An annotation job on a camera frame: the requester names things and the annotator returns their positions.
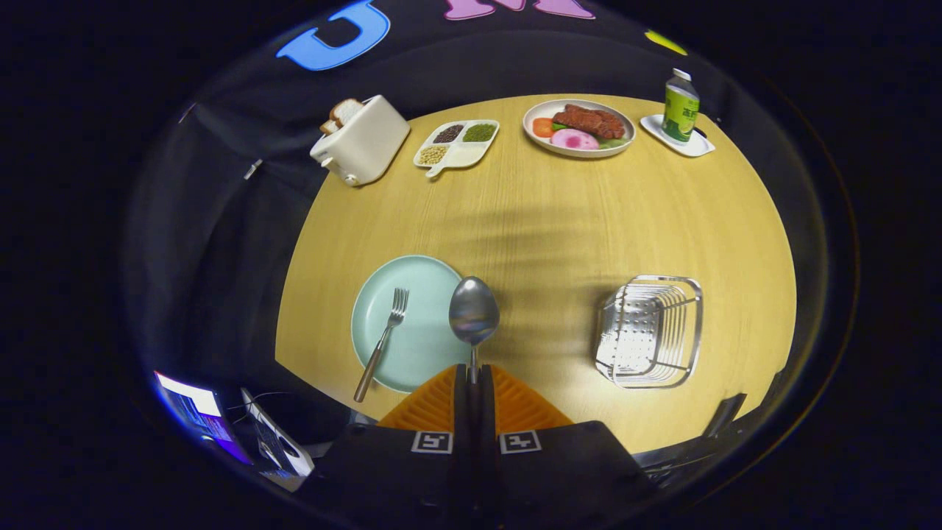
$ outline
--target bread slice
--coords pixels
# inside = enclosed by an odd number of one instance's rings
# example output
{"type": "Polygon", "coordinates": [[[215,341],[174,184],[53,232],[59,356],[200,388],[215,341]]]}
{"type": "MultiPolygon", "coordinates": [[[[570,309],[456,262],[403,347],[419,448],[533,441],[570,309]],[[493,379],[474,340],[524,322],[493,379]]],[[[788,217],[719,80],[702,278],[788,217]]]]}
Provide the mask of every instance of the bread slice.
{"type": "Polygon", "coordinates": [[[359,112],[364,105],[359,101],[353,98],[347,98],[340,103],[338,103],[334,108],[331,109],[331,119],[337,122],[340,126],[344,126],[350,122],[350,119],[359,112]]]}
{"type": "Polygon", "coordinates": [[[332,134],[340,130],[340,125],[337,124],[334,120],[328,120],[324,122],[324,125],[320,126],[320,132],[324,134],[332,134]]]}

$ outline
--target pink food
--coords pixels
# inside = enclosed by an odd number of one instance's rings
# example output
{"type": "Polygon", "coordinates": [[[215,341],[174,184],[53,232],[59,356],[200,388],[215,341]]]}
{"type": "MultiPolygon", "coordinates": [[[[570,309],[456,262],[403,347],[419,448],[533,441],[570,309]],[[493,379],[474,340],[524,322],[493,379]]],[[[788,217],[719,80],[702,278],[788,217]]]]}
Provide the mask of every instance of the pink food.
{"type": "Polygon", "coordinates": [[[560,129],[553,133],[549,142],[559,147],[568,147],[569,149],[598,149],[598,140],[591,134],[578,129],[560,129]]]}

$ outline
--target round table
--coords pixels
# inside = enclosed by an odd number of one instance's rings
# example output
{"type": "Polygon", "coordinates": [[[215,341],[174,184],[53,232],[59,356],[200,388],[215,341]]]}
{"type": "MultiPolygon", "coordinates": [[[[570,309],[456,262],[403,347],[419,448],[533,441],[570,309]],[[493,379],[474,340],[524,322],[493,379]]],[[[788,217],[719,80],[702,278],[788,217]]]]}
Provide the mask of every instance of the round table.
{"type": "Polygon", "coordinates": [[[700,436],[722,399],[746,393],[741,416],[785,367],[795,321],[795,274],[785,229],[753,167],[706,116],[716,145],[682,157],[640,126],[663,103],[596,94],[484,101],[410,121],[386,174],[352,189],[329,175],[300,232],[284,283],[276,359],[341,403],[381,418],[406,394],[375,381],[353,401],[363,367],[350,313],[383,263],[424,254],[495,291],[501,323],[480,348],[575,422],[600,420],[637,453],[700,436]],[[576,159],[524,133],[532,106],[596,101],[630,118],[620,155],[576,159]],[[415,150],[440,124],[501,123],[484,158],[430,182],[415,150]],[[687,276],[704,292],[697,368],[673,389],[619,389],[594,367],[600,302],[642,273],[687,276]]]}

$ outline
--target white plate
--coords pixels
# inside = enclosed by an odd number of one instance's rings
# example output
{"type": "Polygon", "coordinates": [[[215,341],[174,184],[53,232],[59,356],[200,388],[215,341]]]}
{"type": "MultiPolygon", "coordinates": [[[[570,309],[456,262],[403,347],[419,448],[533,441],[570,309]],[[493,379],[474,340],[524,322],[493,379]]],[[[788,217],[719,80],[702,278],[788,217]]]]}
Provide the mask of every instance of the white plate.
{"type": "Polygon", "coordinates": [[[664,131],[660,130],[660,126],[663,123],[663,114],[654,114],[653,116],[645,116],[642,118],[642,127],[644,127],[647,132],[663,142],[664,145],[667,145],[685,157],[701,157],[710,151],[716,150],[716,146],[710,143],[707,137],[698,133],[696,129],[690,134],[690,141],[685,145],[677,145],[667,140],[667,137],[664,136],[664,131]]]}
{"type": "Polygon", "coordinates": [[[497,131],[500,130],[500,123],[496,120],[462,120],[460,122],[448,122],[447,124],[439,125],[435,130],[431,131],[429,137],[422,142],[422,146],[415,151],[415,156],[413,157],[413,164],[420,168],[431,168],[425,173],[425,176],[428,178],[434,178],[445,168],[466,168],[468,166],[473,166],[478,163],[479,160],[484,156],[484,153],[487,153],[487,149],[491,147],[491,144],[494,143],[494,139],[497,138],[497,131]],[[491,138],[488,141],[464,141],[464,133],[467,132],[469,128],[477,124],[490,124],[495,127],[494,134],[491,135],[491,138]],[[452,141],[443,141],[442,143],[435,143],[435,137],[445,129],[453,125],[462,125],[463,129],[458,132],[458,137],[452,141]],[[431,147],[433,145],[441,145],[446,147],[448,150],[445,151],[445,156],[436,163],[436,164],[420,164],[418,163],[418,157],[422,154],[422,151],[426,147],[431,147]]]}
{"type": "Polygon", "coordinates": [[[524,131],[526,131],[527,136],[529,136],[531,140],[535,141],[540,147],[552,151],[553,153],[559,153],[560,155],[578,158],[603,158],[611,157],[612,155],[618,155],[627,149],[628,146],[631,145],[631,142],[635,140],[635,125],[624,114],[618,110],[615,110],[614,108],[602,105],[601,103],[586,101],[584,99],[554,99],[552,101],[542,102],[524,114],[524,131]],[[611,112],[619,120],[621,120],[622,125],[625,126],[625,135],[623,138],[626,138],[628,142],[625,145],[619,145],[618,147],[610,147],[609,149],[594,149],[589,151],[586,149],[559,147],[558,145],[553,145],[550,143],[549,138],[540,138],[533,134],[533,120],[537,118],[552,119],[557,112],[562,112],[568,104],[579,105],[580,107],[588,108],[589,110],[605,110],[606,112],[611,112]]]}

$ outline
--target steak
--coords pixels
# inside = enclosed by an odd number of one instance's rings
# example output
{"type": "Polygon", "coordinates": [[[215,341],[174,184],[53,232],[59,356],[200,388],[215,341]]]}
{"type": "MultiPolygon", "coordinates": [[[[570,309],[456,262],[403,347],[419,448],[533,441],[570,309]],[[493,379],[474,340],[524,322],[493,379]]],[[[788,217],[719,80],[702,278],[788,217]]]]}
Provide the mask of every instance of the steak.
{"type": "Polygon", "coordinates": [[[605,110],[589,110],[569,104],[563,112],[553,116],[553,121],[609,140],[625,135],[625,126],[621,120],[605,110]]]}

